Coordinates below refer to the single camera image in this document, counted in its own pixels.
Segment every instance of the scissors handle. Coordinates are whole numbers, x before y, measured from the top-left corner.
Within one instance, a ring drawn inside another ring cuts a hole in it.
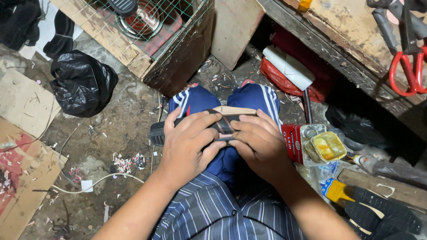
[[[402,91],[396,85],[396,80],[395,80],[396,68],[397,68],[399,62],[402,65],[403,71],[405,73],[405,76],[406,76],[406,79],[407,79],[408,85],[409,85],[409,87],[406,91]],[[415,95],[417,93],[417,89],[418,89],[419,84],[417,83],[416,77],[413,73],[412,65],[409,61],[408,55],[404,55],[403,52],[397,52],[397,54],[393,58],[391,66],[390,66],[389,81],[390,81],[390,86],[392,87],[392,89],[397,94],[399,94],[401,96],[409,97],[409,96]]]

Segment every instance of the glue container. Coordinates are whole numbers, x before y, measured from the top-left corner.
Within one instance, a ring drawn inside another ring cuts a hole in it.
[[[342,160],[351,164],[364,165],[368,163],[369,158],[359,154],[348,152]]]

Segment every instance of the concrete floor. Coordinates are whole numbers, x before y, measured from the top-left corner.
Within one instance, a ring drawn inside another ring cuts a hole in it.
[[[130,158],[140,153],[145,156],[152,154],[152,146],[148,146],[148,132],[151,124],[157,122],[159,109],[158,91],[152,89],[141,81],[129,70],[114,58],[105,48],[97,43],[88,34],[83,32],[76,40],[75,48],[91,55],[102,63],[110,65],[118,74],[119,82],[115,87],[112,101],[117,95],[132,81],[123,93],[112,104],[108,105],[98,115],[86,119],[83,124],[71,136],[65,145],[62,154],[69,155],[64,171],[71,168],[79,168],[83,180],[96,181],[109,174],[109,166],[113,164],[113,153],[117,152],[125,158]],[[197,82],[208,88],[221,101],[226,104],[228,95],[235,87],[241,85],[245,79],[252,79],[257,83],[268,84],[268,80],[259,73],[260,57],[262,52],[252,45],[246,48],[249,57],[233,72],[227,70],[213,56],[209,57],[212,65],[206,70],[195,74],[191,82]],[[49,81],[53,80],[50,74],[50,62],[46,61],[38,53],[32,60],[24,59],[19,53],[0,46],[0,56],[4,59],[7,67],[16,66],[16,70],[33,80],[41,80],[41,85],[52,91]],[[289,123],[305,123],[304,112],[298,103],[292,102],[282,92],[277,92],[281,104],[280,119]],[[167,99],[160,95],[162,105],[168,111]],[[324,112],[326,106],[322,104],[312,104],[313,118],[316,123],[326,123]],[[41,140],[47,145],[56,145],[56,151],[61,151],[61,146],[69,134],[78,126],[82,118],[64,114],[62,111],[56,116],[52,124],[47,129]],[[89,135],[90,126],[98,134]],[[160,161],[160,154],[153,159],[153,170],[156,169]],[[146,180],[150,175],[150,164],[143,170],[135,170],[132,167],[132,174]],[[77,191],[66,179],[58,178],[56,185],[71,191]],[[90,239],[93,234],[103,225],[104,203],[112,206],[109,211],[111,216],[122,206],[141,186],[141,183],[130,178],[119,177],[117,179],[108,178],[94,187],[92,193],[66,194],[59,192],[48,193],[42,202],[43,206],[37,210],[32,218],[35,223],[28,226],[20,239],[59,239],[65,236],[66,239]],[[56,198],[55,203],[49,205],[50,198]],[[71,231],[55,232],[51,228],[53,224],[60,227],[67,225],[67,215],[65,206],[69,213]]]

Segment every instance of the green wire mesh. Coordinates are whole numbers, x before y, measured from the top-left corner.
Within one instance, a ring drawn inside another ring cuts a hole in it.
[[[176,35],[185,29],[185,23],[196,12],[197,6],[206,0],[139,0],[137,11],[129,17],[119,16],[107,0],[84,1],[133,44],[157,60]]]

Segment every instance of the pink slipper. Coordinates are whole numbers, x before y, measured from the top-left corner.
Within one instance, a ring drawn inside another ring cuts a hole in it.
[[[245,81],[243,81],[242,83],[242,87],[245,86],[248,83],[255,83],[254,81],[250,80],[250,79],[246,79]]]

